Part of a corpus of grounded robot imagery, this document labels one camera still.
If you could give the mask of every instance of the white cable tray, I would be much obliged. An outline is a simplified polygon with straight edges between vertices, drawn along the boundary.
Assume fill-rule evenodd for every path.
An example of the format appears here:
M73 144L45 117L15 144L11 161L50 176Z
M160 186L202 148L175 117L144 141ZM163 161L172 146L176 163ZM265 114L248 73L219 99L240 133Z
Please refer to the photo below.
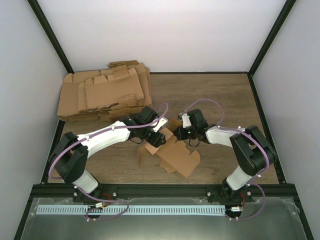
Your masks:
M89 215L116 215L126 209L125 205L109 205L103 210L94 209ZM87 205L38 205L37 215L84 215ZM123 215L199 215L224 216L224 205L130 205Z

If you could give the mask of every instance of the wooden surface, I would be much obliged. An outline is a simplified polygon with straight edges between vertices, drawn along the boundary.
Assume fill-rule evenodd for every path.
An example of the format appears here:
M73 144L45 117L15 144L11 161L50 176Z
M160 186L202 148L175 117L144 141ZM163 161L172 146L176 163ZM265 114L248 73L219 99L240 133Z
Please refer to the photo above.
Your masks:
M257 125L262 130L245 74L152 74L151 89L155 109L164 101L169 103L168 119L176 117L194 101L209 98L220 103L224 109L222 126L236 128ZM209 124L221 119L220 109L211 102L200 102L195 108L202 111ZM62 134L70 131L76 135L90 133L108 125L100 120L66 122ZM186 179L167 173L159 166L160 159L152 155L146 157L142 166L138 167L136 155L139 146L126 141L107 147L88 159L86 169L101 183L220 184L238 165L230 147L205 143L197 148L187 146L189 150L200 153L201 161ZM274 167L271 166L256 182L277 184Z

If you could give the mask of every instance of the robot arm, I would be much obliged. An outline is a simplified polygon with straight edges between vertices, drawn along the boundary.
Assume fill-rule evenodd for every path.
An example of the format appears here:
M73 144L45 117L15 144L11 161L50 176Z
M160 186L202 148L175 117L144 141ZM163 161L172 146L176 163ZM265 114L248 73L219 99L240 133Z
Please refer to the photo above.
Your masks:
M144 107L140 113L131 114L112 125L87 134L74 135L66 133L55 147L49 157L50 164L57 156L71 144L86 139L76 145L72 152L68 151L54 166L63 181L74 184L93 197L100 195L100 183L85 170L87 159L94 153L113 144L125 142L132 138L146 140L152 146L158 148L166 143L165 135L159 132L168 122L164 117L149 127L137 127L150 124L159 118L159 115L150 107Z
M224 195L230 197L241 189L255 175L266 167L266 159L258 147L238 131L250 135L265 151L269 164L274 163L278 156L270 143L256 126L239 128L238 131L208 125L199 109L179 115L183 126L174 131L179 140L198 139L207 144L221 144L233 148L239 166L229 175L223 184L226 186Z

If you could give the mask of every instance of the black metal frame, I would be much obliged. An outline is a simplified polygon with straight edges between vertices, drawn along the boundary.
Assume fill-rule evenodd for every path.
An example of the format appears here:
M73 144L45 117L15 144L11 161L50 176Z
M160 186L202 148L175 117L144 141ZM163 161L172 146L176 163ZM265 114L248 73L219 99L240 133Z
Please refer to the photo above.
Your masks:
M56 53L58 54L61 62L63 63L65 69L68 73L73 73L73 69L65 55L61 45L59 44L58 39L56 38L52 28L47 21L45 14L41 10L41 7L37 0L27 0L34 11L37 19L39 20L41 26L43 27L45 33L47 34L50 42L52 43ZM273 40L275 39L277 33L279 32L281 26L285 22L286 17L290 13L292 7L294 6L296 0L287 0L277 17L271 31L269 32L261 50L259 51L252 67L249 72L151 72L151 74L247 74L249 83L252 89L256 107L261 119L263 130L265 133L266 139L270 142L271 146L275 148L272 135L270 133L266 116L264 114L259 96L253 81L253 75L257 71L259 65L261 64L264 56L266 55L269 47L271 46ZM59 121L57 130L54 135L53 143L50 149L50 154L53 149L59 142L61 134L64 128L64 122ZM265 195L267 197L292 197L295 205L300 209L300 219L303 224L303 228L307 239L313 240L313 235L311 233L308 221L305 216L305 212L301 205L297 190L294 184L286 183L284 172L282 170L280 162L274 164L278 181L280 184L262 184ZM73 185L70 184L61 184L61 183L48 183L48 171L49 164L47 163L43 172L41 179L41 184L34 185L30 193L30 197L26 204L21 222L18 226L15 240L19 240L22 236L24 226L31 208L31 204L34 198L71 198L75 191ZM220 184L102 184L103 188L110 189L110 191L116 192L117 198L161 198L161 197L172 197L172 198L183 198L183 197L193 197L193 198L207 198L207 192L212 191L213 189L221 187ZM261 192L258 188L252 187L250 189L252 197L260 197Z

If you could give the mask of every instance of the cardboard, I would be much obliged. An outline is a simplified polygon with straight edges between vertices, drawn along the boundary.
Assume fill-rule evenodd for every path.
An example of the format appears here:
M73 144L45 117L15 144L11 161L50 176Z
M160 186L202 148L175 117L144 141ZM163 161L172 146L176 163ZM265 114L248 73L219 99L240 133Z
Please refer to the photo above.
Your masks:
M105 75L100 75L85 81L88 109L109 107L128 95L134 95L136 100L144 98L137 71L123 66L112 69L113 75L108 75L108 79Z
M73 74L73 83L82 83L87 79L94 78L95 76L99 76L100 71L78 71Z
M76 115L78 111L78 88L79 83L73 83L73 74L68 73L62 82L60 100L57 110L59 117Z
M117 67L119 65L135 66L135 65L138 65L138 64L139 64L139 62L137 60L112 61L112 62L109 62L108 67L110 69L112 69L112 68Z
M136 157L138 165L141 166L143 157L151 153L161 158L159 165L167 173L175 173L180 177L188 178L200 163L201 157L196 150L190 154L186 144L183 141L177 141L173 132L181 125L180 121L172 118L167 126L160 130L165 135L164 145L156 148L147 143L139 147Z
M108 66L64 77L57 110L61 120L116 121L152 107L150 73L143 63L117 61Z
M151 93L150 93L151 84L150 84L150 79L148 79L147 69L143 63L136 65L134 68L138 73L140 85L144 95L144 99L138 101L138 106L150 106L152 104Z

